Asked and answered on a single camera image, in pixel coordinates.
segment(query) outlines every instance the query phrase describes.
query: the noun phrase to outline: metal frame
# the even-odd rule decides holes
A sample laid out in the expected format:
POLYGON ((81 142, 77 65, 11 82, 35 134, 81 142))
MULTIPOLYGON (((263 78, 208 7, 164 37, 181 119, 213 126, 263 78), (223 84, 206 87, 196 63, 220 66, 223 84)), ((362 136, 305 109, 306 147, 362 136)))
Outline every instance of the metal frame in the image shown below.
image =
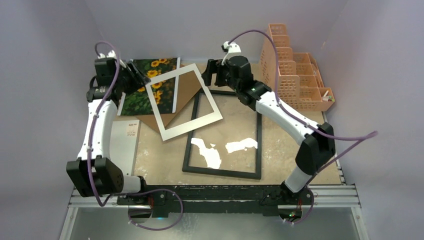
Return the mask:
MULTIPOLYGON (((314 208, 360 208, 361 204, 354 185, 311 185, 314 194, 314 208)), ((129 208, 127 205, 117 205, 118 197, 113 196, 103 208, 129 208)), ((76 189, 69 201, 70 208, 101 208, 94 197, 82 197, 76 189)), ((131 208, 150 209, 149 205, 131 206, 131 208)), ((279 209, 293 209, 296 205, 279 205, 279 209)))
MULTIPOLYGON (((199 90, 194 97, 193 111, 191 119, 196 119, 199 107, 200 95, 204 93, 199 90)), ((221 96, 236 96, 233 91, 210 90, 211 94, 221 96)), ((257 148, 255 153, 255 172, 233 171, 224 169, 213 169, 208 167, 190 166, 190 158, 192 155, 191 139, 194 135, 194 130, 188 133, 187 143, 185 145, 184 161, 182 162, 182 171, 185 173, 206 174, 214 176, 224 176, 243 179, 260 180, 262 178, 262 115, 256 114, 256 141, 257 148)))
POLYGON ((140 120, 114 121, 110 136, 110 159, 124 175, 131 175, 136 164, 140 120))
POLYGON ((355 221, 356 230, 360 240, 369 240, 367 228, 365 227, 364 218, 362 217, 362 210, 360 207, 352 207, 352 215, 355 221))
POLYGON ((160 136, 162 137, 163 141, 175 138, 179 135, 188 133, 190 131, 193 131, 195 129, 201 128, 203 126, 206 126, 208 124, 211 124, 223 119, 223 116, 221 115, 220 110, 218 109, 218 106, 215 103, 211 92, 209 91, 209 88, 205 85, 205 82, 203 81, 202 75, 198 67, 196 66, 196 64, 190 64, 188 66, 184 66, 184 67, 175 69, 173 71, 163 73, 161 75, 151 78, 150 80, 151 82, 148 85, 146 85, 146 91, 147 91, 148 99, 151 104, 151 108, 153 110, 154 117, 156 118, 160 136), (192 119, 191 121, 182 123, 178 126, 165 129, 164 123, 162 122, 161 114, 159 113, 158 105, 156 105, 156 100, 153 95, 151 85, 171 79, 171 78, 175 78, 176 76, 189 73, 189 72, 194 72, 196 74, 197 79, 201 85, 201 88, 203 89, 204 94, 209 100, 209 103, 210 103, 210 106, 212 107, 213 112, 207 115, 201 116, 199 118, 192 119))
POLYGON ((71 239, 72 229, 74 228, 75 219, 78 214, 78 207, 69 207, 66 213, 65 222, 63 223, 62 232, 59 240, 71 239))

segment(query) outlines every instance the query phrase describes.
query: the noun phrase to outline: sunflower print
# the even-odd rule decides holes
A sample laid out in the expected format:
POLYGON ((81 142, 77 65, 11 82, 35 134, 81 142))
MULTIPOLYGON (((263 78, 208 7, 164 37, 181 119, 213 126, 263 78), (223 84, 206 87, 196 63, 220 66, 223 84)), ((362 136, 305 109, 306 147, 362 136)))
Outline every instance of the sunflower print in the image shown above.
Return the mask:
POLYGON ((159 64, 160 64, 160 62, 158 60, 151 62, 151 66, 154 67, 154 68, 159 66, 159 64))
POLYGON ((156 104, 161 103, 161 96, 155 96, 154 99, 156 100, 156 104))
POLYGON ((156 71, 156 70, 150 70, 150 71, 148 71, 147 72, 147 77, 149 77, 149 78, 153 78, 153 77, 155 77, 155 76, 157 76, 158 75, 158 71, 156 71))
MULTIPOLYGON (((177 58, 161 59, 135 59, 138 69, 148 78, 154 78, 168 73, 177 68, 177 58)), ((152 106, 147 94, 147 88, 151 88, 154 102, 161 114, 170 114, 173 111, 175 78, 170 78, 150 86, 138 88, 133 94, 127 94, 122 106, 122 116, 140 116, 153 114, 152 106)))
POLYGON ((151 87, 154 88, 154 89, 158 89, 161 86, 162 86, 162 82, 154 83, 154 84, 151 85, 151 87))

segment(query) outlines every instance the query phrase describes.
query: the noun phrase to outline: small item in organizer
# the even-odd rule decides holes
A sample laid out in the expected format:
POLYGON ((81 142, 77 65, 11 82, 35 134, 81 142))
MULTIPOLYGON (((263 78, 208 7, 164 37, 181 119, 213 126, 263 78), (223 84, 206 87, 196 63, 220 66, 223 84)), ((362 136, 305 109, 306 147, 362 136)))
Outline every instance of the small item in organizer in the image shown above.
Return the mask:
POLYGON ((322 101, 324 101, 324 102, 329 102, 329 99, 330 99, 330 97, 331 96, 327 96, 329 94, 329 90, 327 90, 325 93, 324 93, 324 95, 321 97, 322 98, 322 101))

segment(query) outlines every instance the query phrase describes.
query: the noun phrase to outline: black picture frame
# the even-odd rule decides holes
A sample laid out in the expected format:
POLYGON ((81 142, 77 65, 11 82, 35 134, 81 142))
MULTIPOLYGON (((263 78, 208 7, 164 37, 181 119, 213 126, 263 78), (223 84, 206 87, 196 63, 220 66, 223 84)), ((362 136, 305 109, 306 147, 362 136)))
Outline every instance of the black picture frame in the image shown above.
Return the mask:
MULTIPOLYGON (((194 105, 193 111, 191 113, 191 120, 196 119, 199 108, 199 100, 201 94, 205 92, 203 89, 199 90, 194 96, 194 105)), ((236 93, 233 91, 221 91, 221 90, 210 90, 212 95, 221 95, 221 96, 234 96, 236 93)), ((262 178, 262 114, 256 113, 256 141, 257 148, 255 153, 255 172, 245 172, 245 171, 233 171, 233 170, 224 170, 224 169, 213 169, 208 167, 198 167, 190 166, 190 158, 192 154, 192 143, 191 140, 194 135, 194 130, 188 132, 187 143, 185 145, 184 161, 182 163, 182 171, 185 173, 195 173, 195 174, 206 174, 206 175, 215 175, 223 177, 232 177, 232 178, 243 178, 243 179, 253 179, 260 180, 262 178)))

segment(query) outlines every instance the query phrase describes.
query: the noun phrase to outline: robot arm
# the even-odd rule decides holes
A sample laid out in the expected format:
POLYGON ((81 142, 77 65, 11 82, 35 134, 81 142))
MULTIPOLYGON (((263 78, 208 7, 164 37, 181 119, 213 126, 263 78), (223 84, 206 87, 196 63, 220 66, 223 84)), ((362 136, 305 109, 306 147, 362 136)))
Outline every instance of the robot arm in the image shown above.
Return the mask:
MULTIPOLYGON (((235 42, 225 42, 222 49, 226 52, 224 59, 209 59, 202 74, 207 86, 211 85, 212 74, 216 74, 215 85, 228 86, 236 92, 240 102, 276 122, 300 146, 296 155, 296 168, 281 184, 284 195, 293 196, 300 192, 318 169, 327 163, 336 153, 334 139, 315 133, 307 125, 302 125, 286 114, 276 101, 275 92, 262 82, 254 80, 247 58, 241 53, 235 42)), ((303 119, 307 124, 322 132, 334 135, 333 127, 327 122, 318 124, 300 114, 281 99, 282 106, 291 114, 303 119)))
POLYGON ((115 53, 111 51, 107 56, 101 55, 94 63, 96 76, 90 82, 86 94, 88 101, 88 124, 85 138, 76 161, 66 164, 66 172, 71 178, 78 192, 83 197, 94 196, 88 176, 88 149, 91 149, 91 166, 94 185, 99 195, 123 194, 142 192, 146 182, 140 176, 123 175, 121 169, 112 161, 109 152, 112 123, 118 112, 119 99, 122 93, 131 94, 144 87, 150 79, 142 74, 132 61, 120 62, 119 76, 113 86, 110 96, 101 106, 92 133, 92 146, 89 146, 90 129, 96 109, 102 103, 116 71, 115 53))

